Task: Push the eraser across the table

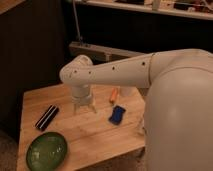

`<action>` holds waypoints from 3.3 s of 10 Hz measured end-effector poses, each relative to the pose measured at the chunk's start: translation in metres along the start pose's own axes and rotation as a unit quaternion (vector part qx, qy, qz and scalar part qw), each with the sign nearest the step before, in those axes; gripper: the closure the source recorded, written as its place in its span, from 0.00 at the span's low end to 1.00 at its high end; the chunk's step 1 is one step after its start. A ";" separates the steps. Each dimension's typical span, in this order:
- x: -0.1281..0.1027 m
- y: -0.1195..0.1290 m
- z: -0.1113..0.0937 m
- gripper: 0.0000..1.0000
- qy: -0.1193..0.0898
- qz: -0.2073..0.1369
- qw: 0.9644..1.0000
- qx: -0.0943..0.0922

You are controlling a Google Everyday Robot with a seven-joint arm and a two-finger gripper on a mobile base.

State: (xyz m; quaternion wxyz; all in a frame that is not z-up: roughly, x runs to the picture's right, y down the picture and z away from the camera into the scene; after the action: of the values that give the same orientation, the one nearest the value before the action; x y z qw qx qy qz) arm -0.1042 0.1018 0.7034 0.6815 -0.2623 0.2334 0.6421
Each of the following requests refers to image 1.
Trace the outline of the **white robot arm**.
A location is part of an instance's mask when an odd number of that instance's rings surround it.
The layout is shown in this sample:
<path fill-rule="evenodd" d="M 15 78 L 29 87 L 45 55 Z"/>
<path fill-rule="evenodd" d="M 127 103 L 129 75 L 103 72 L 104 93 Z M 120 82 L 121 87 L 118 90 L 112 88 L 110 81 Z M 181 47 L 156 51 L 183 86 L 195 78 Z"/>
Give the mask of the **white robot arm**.
<path fill-rule="evenodd" d="M 99 65 L 79 55 L 60 79 L 77 104 L 91 98 L 92 84 L 146 89 L 147 171 L 213 171 L 213 53 L 172 50 Z"/>

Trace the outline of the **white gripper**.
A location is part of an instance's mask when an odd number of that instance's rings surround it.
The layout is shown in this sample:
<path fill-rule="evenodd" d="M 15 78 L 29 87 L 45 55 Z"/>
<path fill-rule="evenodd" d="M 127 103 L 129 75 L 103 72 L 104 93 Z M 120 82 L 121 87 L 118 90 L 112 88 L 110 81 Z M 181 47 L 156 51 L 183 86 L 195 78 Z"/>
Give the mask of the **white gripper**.
<path fill-rule="evenodd" d="M 74 106 L 73 113 L 76 115 L 80 109 L 79 106 L 90 105 L 93 102 L 93 94 L 90 85 L 72 86 L 71 90 L 72 101 L 76 105 Z M 94 106 L 90 105 L 89 108 L 94 113 L 97 113 Z"/>

